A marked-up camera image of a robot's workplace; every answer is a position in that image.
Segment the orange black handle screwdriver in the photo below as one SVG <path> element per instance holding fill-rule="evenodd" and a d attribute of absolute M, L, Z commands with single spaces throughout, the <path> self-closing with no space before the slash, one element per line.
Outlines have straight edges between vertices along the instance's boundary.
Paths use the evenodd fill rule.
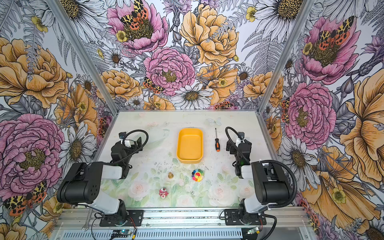
<path fill-rule="evenodd" d="M 217 134 L 217 129 L 215 129 L 215 134 L 216 134 L 215 149 L 217 152 L 219 152 L 221 150 L 221 146 L 220 146 L 220 142 L 219 142 L 219 138 L 218 138 L 218 134 Z"/>

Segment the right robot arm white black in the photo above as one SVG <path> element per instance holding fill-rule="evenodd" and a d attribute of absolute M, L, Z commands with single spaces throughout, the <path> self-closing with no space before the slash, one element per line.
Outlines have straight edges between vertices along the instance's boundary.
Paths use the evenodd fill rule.
<path fill-rule="evenodd" d="M 254 192 L 240 201 L 237 210 L 224 210 L 227 226 L 264 225 L 267 210 L 290 205 L 297 193 L 296 178 L 286 165 L 274 160 L 249 162 L 251 148 L 247 140 L 227 141 L 226 150 L 236 158 L 236 176 L 254 185 Z"/>

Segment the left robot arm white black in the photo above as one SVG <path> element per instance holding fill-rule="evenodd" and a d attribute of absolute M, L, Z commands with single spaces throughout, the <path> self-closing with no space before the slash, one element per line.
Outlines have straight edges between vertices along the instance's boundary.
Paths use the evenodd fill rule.
<path fill-rule="evenodd" d="M 123 200 L 113 198 L 101 190 L 102 180 L 124 180 L 132 166 L 132 155 L 143 149 L 142 138 L 120 140 L 111 148 L 109 163 L 73 164 L 63 179 L 57 200 L 63 204 L 82 205 L 102 213 L 110 225 L 122 226 L 129 214 Z"/>

